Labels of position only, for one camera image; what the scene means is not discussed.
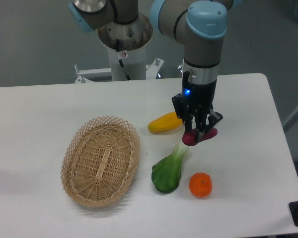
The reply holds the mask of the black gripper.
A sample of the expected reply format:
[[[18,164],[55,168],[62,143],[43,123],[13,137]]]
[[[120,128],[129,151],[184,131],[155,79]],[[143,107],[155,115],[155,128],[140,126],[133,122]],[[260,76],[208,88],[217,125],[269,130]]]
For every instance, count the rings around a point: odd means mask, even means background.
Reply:
[[[214,136],[214,126],[223,116],[215,112],[213,107],[216,81],[194,84],[191,79],[192,74],[189,71],[183,72],[182,91],[172,97],[172,102],[177,116],[185,125],[184,143],[195,143],[192,123],[196,125],[197,143],[200,143]]]

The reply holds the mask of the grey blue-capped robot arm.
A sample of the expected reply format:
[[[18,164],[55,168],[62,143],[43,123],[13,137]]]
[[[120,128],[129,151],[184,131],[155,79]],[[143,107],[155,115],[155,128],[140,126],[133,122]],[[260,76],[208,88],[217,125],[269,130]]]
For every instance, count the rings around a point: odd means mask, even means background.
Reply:
[[[73,0],[69,10],[85,32],[97,31],[107,48],[114,81],[146,77],[145,50],[154,30],[184,47],[181,92],[172,98],[194,146],[217,134],[222,115],[213,99],[226,34],[227,12],[237,0],[156,0],[149,16],[136,0]]]

